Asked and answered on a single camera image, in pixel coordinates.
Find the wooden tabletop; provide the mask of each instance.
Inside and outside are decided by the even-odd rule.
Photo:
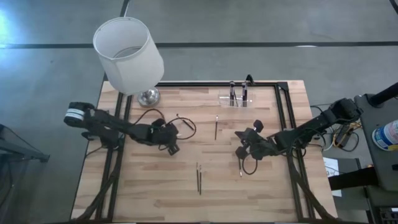
[[[300,125],[312,118],[304,82],[288,83],[295,119]],[[264,157],[255,174],[240,177],[234,154],[241,145],[234,132],[251,128],[255,119],[263,122],[260,134],[263,137],[280,131],[273,87],[249,87],[249,93],[253,94],[252,108],[220,106],[218,94],[228,90],[228,87],[159,88],[161,99],[156,108],[166,121],[176,118],[178,113],[195,122],[197,133],[190,139],[178,140],[180,151],[174,156],[159,151],[157,146],[145,146],[126,138],[114,222],[297,221],[286,158]],[[104,82],[98,109],[113,114],[117,95]],[[130,122],[146,110],[133,99]],[[284,111],[290,124],[286,107]],[[216,115],[217,140],[214,139]],[[150,112],[141,122],[151,123],[159,117]],[[182,121],[174,124],[180,138],[191,135],[192,131]],[[90,142],[88,152],[99,146],[99,141]],[[85,160],[72,218],[79,216],[98,193],[105,158],[106,150],[102,149]],[[308,147],[304,160],[311,190],[326,210],[336,216],[320,148]],[[196,163],[202,167],[202,195],[197,192]],[[245,166],[250,172],[254,168],[253,159],[247,159]],[[303,193],[301,200],[306,211]]]

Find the white lampshade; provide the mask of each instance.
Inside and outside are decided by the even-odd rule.
[[[163,59],[148,28],[131,17],[105,22],[93,39],[111,85],[131,95],[154,87],[164,74]]]

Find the chrome lamp base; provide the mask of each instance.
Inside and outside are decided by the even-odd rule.
[[[160,93],[156,88],[151,88],[137,95],[138,103],[145,108],[154,107],[159,103]]]

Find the concrete floor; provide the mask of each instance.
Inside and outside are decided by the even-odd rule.
[[[85,44],[118,17],[122,0],[0,1],[2,44]],[[156,42],[358,42],[398,40],[388,0],[132,0]],[[397,81],[398,47],[161,49],[163,80],[305,80],[311,104],[372,93]],[[0,49],[0,123],[42,151],[31,162],[13,223],[69,218],[87,141],[63,123],[68,103],[97,104],[103,69],[93,49]],[[371,164],[363,135],[356,151]]]

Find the white label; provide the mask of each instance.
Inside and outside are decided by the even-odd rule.
[[[76,113],[76,114],[80,114],[80,115],[85,114],[84,112],[82,112],[81,110],[78,110],[78,109],[68,109],[67,113]]]
[[[75,114],[75,113],[67,113],[65,116],[72,117],[72,118],[77,118],[77,119],[83,121],[83,116],[82,116],[82,115]]]

